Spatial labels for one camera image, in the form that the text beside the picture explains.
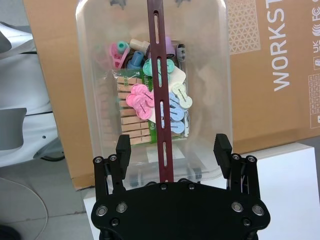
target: pink clothespin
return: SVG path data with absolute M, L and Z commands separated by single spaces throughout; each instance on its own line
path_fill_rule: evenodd
M 110 48 L 109 48 L 109 54 L 112 57 L 112 62 L 113 62 L 113 66 L 117 69 L 122 68 L 122 65 L 124 64 L 124 61 L 128 55 L 128 53 L 130 52 L 130 47 L 127 47 L 124 50 L 123 54 L 120 54 L 118 52 L 118 47 L 116 43 L 112 43 Z
M 136 115 L 142 120 L 147 120 L 152 115 L 155 106 L 154 95 L 149 92 L 148 87 L 144 84 L 135 84 L 131 88 L 131 94 L 126 99 L 128 106 L 134 108 Z

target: white table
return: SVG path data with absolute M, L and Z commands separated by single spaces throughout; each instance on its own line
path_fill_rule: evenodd
M 258 232 L 259 240 L 320 239 L 320 202 L 315 150 L 299 143 L 273 147 L 250 153 L 258 158 L 261 200 L 267 206 L 271 222 Z M 219 177 L 202 184 L 225 188 Z M 84 198 L 94 240 L 100 231 L 91 222 L 96 202 L 92 189 Z

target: screw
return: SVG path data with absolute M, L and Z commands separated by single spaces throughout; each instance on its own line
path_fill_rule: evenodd
M 244 218 L 242 220 L 242 222 L 243 222 L 243 225 L 246 226 L 246 227 L 250 227 L 251 226 L 251 221 L 248 218 Z
M 111 226 L 112 227 L 116 227 L 119 225 L 119 219 L 118 218 L 114 218 L 111 220 Z
M 193 183 L 189 184 L 189 189 L 190 190 L 194 190 L 195 188 L 196 188 L 196 186 Z
M 115 155 L 113 155 L 113 156 L 110 157 L 110 160 L 111 160 L 111 161 L 115 161 L 116 159 L 117 159 L 117 157 L 116 157 Z
M 240 159 L 240 157 L 238 155 L 233 155 L 232 158 L 235 159 L 235 160 L 239 160 Z
M 236 201 L 231 204 L 231 208 L 237 213 L 241 213 L 244 210 L 244 207 Z
M 248 160 L 249 160 L 249 162 L 252 162 L 252 163 L 254 163 L 254 162 L 256 161 L 253 156 L 249 156 L 249 157 L 248 157 Z
M 167 189 L 167 185 L 166 184 L 161 184 L 160 185 L 160 189 L 161 190 L 166 190 Z
M 105 215 L 108 211 L 108 208 L 106 206 L 100 206 L 96 209 L 95 214 L 99 217 L 102 217 Z
M 116 206 L 116 211 L 121 214 L 124 213 L 127 209 L 128 209 L 128 205 L 125 204 L 124 202 L 120 202 L 118 206 Z
M 94 160 L 94 162 L 95 162 L 96 164 L 101 163 L 101 161 L 102 161 L 101 157 L 98 157 L 98 158 L 96 158 L 96 159 Z
M 265 211 L 259 205 L 254 205 L 252 211 L 258 216 L 263 216 L 265 214 Z

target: white machine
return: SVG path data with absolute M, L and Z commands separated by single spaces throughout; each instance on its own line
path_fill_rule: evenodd
M 30 28 L 0 22 L 0 167 L 36 158 L 63 158 L 55 118 Z

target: white cable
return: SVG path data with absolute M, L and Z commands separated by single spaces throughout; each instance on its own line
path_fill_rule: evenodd
M 28 189 L 30 192 L 32 192 L 39 200 L 40 200 L 40 202 L 42 203 L 42 205 L 43 205 L 43 208 L 44 208 L 44 211 L 45 211 L 45 222 L 44 222 L 44 225 L 43 225 L 43 227 L 42 227 L 42 229 L 41 229 L 41 231 L 39 232 L 39 234 L 35 237 L 35 239 L 34 240 L 38 240 L 39 239 L 39 237 L 40 237 L 40 235 L 44 232 L 44 230 L 45 230 L 45 228 L 46 228 L 46 226 L 47 226 L 47 224 L 48 224 L 48 209 L 47 209 L 47 206 L 46 206 L 46 204 L 45 204 L 45 202 L 42 200 L 42 198 L 35 192 L 35 191 L 33 191 L 30 187 L 28 187 L 28 186 L 26 186 L 26 185 L 23 185 L 22 183 L 19 183 L 19 182 L 16 182 L 16 181 L 12 181 L 12 180 L 9 180 L 9 179 L 6 179 L 6 178 L 3 178 L 3 177 L 0 177 L 0 179 L 2 179 L 2 180 L 4 180 L 4 181 L 7 181 L 7 182 L 10 182 L 10 183 L 13 183 L 13 184 L 17 184 L 17 185 L 19 185 L 19 186 L 21 186 L 21 187 L 24 187 L 24 188 L 26 188 L 26 189 Z

